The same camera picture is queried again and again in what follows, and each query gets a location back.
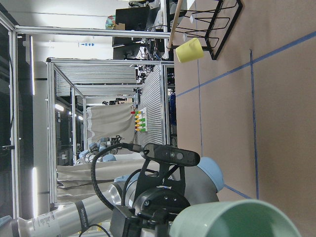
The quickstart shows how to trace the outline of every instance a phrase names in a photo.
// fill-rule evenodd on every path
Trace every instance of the colored blocks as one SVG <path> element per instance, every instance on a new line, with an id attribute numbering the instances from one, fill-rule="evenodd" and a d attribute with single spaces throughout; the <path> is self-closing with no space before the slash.
<path id="1" fill-rule="evenodd" d="M 147 109 L 135 111 L 135 131 L 147 132 Z"/>

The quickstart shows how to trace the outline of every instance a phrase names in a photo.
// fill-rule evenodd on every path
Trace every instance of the ceiling light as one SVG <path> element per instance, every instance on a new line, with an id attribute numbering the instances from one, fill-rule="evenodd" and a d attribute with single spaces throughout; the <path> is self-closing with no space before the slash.
<path id="1" fill-rule="evenodd" d="M 59 110 L 59 111 L 64 111 L 64 107 L 62 107 L 59 104 L 55 104 L 55 109 Z"/>
<path id="2" fill-rule="evenodd" d="M 30 36 L 30 63 L 31 63 L 31 77 L 32 77 L 32 95 L 35 95 L 33 36 Z"/>
<path id="3" fill-rule="evenodd" d="M 38 216 L 39 202 L 38 202 L 38 174 L 36 168 L 32 169 L 32 196 L 33 196 L 33 216 Z"/>

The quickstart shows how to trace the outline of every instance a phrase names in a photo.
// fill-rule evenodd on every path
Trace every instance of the blue tape line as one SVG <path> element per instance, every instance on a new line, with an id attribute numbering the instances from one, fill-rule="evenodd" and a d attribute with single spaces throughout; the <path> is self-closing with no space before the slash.
<path id="1" fill-rule="evenodd" d="M 199 105 L 199 124 L 200 124 L 200 138 L 201 138 L 201 156 L 203 156 L 203 135 L 202 135 L 202 115 L 201 115 L 201 90 L 199 80 L 199 60 L 197 60 L 197 79 L 198 79 L 198 105 Z"/>
<path id="2" fill-rule="evenodd" d="M 310 40 L 311 38 L 314 38 L 315 36 L 316 36 L 316 31 L 314 31 L 313 33 L 310 33 L 310 34 L 308 34 L 308 35 L 306 35 L 304 37 L 301 37 L 301 38 L 299 38 L 299 39 L 297 39 L 297 40 L 295 40 L 295 41 L 293 41 L 291 43 L 288 43 L 288 44 L 286 44 L 286 45 L 284 45 L 284 46 L 282 46 L 280 48 L 277 48 L 276 50 L 273 50 L 270 53 L 267 53 L 267 54 L 265 54 L 265 55 L 263 55 L 263 56 L 261 56 L 259 58 L 256 58 L 255 60 L 253 60 L 253 63 L 260 62 L 260 61 L 262 61 L 262 60 L 264 60 L 266 58 L 269 58 L 269 57 L 271 57 L 271 56 L 273 56 L 275 54 L 278 54 L 278 53 L 280 53 L 280 52 L 282 52 L 282 51 L 284 51 L 284 50 L 286 50 L 288 48 L 291 48 L 291 47 L 296 46 L 296 45 L 298 45 L 300 43 L 303 43 L 303 42 L 305 42 L 307 40 Z"/>
<path id="3" fill-rule="evenodd" d="M 316 31 L 315 31 L 315 32 L 312 32 L 312 33 L 310 33 L 310 34 L 308 34 L 308 35 L 306 35 L 306 36 L 304 36 L 304 37 L 301 37 L 301 38 L 299 38 L 299 39 L 297 39 L 297 40 L 295 40 L 295 41 L 293 41 L 293 42 L 291 42 L 291 43 L 288 43 L 288 44 L 286 44 L 286 45 L 284 45 L 284 46 L 282 46 L 282 47 L 280 47 L 280 48 L 278 48 L 278 49 L 276 49 L 276 50 L 273 50 L 273 51 L 271 51 L 270 53 L 267 53 L 267 54 L 265 54 L 265 55 L 263 55 L 263 56 L 261 56 L 261 57 L 259 57 L 259 58 L 254 59 L 254 60 L 253 60 L 253 64 L 255 64 L 255 63 L 257 63 L 257 62 L 260 62 L 260 61 L 262 61 L 262 60 L 264 60 L 264 59 L 266 59 L 266 58 L 269 58 L 269 57 L 271 57 L 271 56 L 273 56 L 273 55 L 275 55 L 275 54 L 278 54 L 278 53 L 280 53 L 280 52 L 282 52 L 282 51 L 284 51 L 284 50 L 286 50 L 286 49 L 288 49 L 288 48 L 291 48 L 291 47 L 293 47 L 293 46 L 296 46 L 296 45 L 298 45 L 298 44 L 300 44 L 300 43 L 302 43 L 302 42 L 305 42 L 305 41 L 307 41 L 307 40 L 310 40 L 311 38 L 313 38 L 313 37 L 315 37 L 315 36 L 316 36 Z M 201 86 L 205 86 L 205 85 L 207 85 L 207 84 L 209 84 L 209 83 L 211 83 L 211 82 L 213 82 L 213 81 L 216 81 L 216 80 L 218 80 L 218 79 L 220 79 L 220 78 L 226 77 L 227 75 L 232 74 L 232 73 L 235 73 L 235 72 L 239 71 L 240 69 L 243 69 L 243 68 L 248 67 L 248 66 L 250 66 L 250 62 L 248 62 L 248 63 L 246 63 L 246 64 L 243 64 L 243 65 L 241 65 L 241 66 L 239 66 L 239 67 L 237 67 L 237 68 L 235 68 L 235 69 L 232 69 L 232 70 L 230 70 L 230 71 L 228 71 L 228 72 L 226 72 L 226 73 L 224 73 L 224 74 L 221 74 L 221 75 L 219 75 L 219 76 L 217 76 L 217 77 L 215 77 L 215 78 L 213 78 L 213 79 L 211 79 L 211 80 L 208 80 L 207 82 L 204 82 L 204 83 L 202 83 L 202 84 L 200 84 L 200 85 L 197 85 L 197 86 L 195 86 L 195 87 L 193 87 L 193 88 L 191 88 L 191 89 L 189 89 L 189 90 L 186 90 L 186 91 L 184 91 L 184 92 L 182 92 L 182 93 L 179 93 L 179 94 L 178 94 L 178 97 L 179 97 L 179 96 L 182 96 L 182 95 L 184 95 L 184 94 L 186 94 L 186 93 L 189 93 L 190 91 L 193 91 L 193 90 L 195 90 L 195 89 L 198 89 L 198 88 L 201 87 Z"/>
<path id="4" fill-rule="evenodd" d="M 258 175 L 258 150 L 257 150 L 257 120 L 255 108 L 255 78 L 253 75 L 252 50 L 250 50 L 250 72 L 251 72 L 251 98 L 252 98 L 252 121 L 253 121 L 253 141 L 255 150 L 255 171 L 256 171 L 256 197 L 259 199 L 259 175 Z"/>
<path id="5" fill-rule="evenodd" d="M 232 188 L 232 187 L 228 186 L 227 184 L 224 184 L 224 187 L 225 187 L 225 188 L 228 188 L 229 190 L 231 190 L 231 191 L 233 191 L 233 192 L 237 193 L 238 195 L 240 195 L 240 196 L 242 196 L 242 197 L 244 197 L 244 198 L 247 198 L 247 199 L 252 199 L 252 198 L 251 198 L 251 197 L 249 197 L 248 195 L 243 194 L 242 192 L 237 191 L 236 189 L 234 189 L 234 188 Z"/>
<path id="6" fill-rule="evenodd" d="M 198 84 L 199 84 L 199 63 L 197 60 L 197 77 L 198 77 Z M 201 91 L 198 88 L 198 100 L 199 100 L 199 123 L 200 123 L 200 135 L 201 135 L 201 156 L 203 156 L 203 136 L 202 136 L 202 115 L 201 115 Z"/>

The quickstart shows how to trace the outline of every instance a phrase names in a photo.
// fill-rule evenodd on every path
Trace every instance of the green cup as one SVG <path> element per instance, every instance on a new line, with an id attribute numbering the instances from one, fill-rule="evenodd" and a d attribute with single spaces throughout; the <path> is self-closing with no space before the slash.
<path id="1" fill-rule="evenodd" d="M 279 209 L 263 201 L 198 204 L 174 220 L 170 237 L 301 237 Z"/>

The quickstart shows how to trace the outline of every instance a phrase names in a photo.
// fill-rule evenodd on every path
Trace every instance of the yellow cup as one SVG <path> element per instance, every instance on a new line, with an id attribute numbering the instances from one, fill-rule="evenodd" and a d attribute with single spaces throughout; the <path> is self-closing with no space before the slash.
<path id="1" fill-rule="evenodd" d="M 177 47 L 176 54 L 180 63 L 186 63 L 204 56 L 203 49 L 198 38 L 193 38 Z"/>

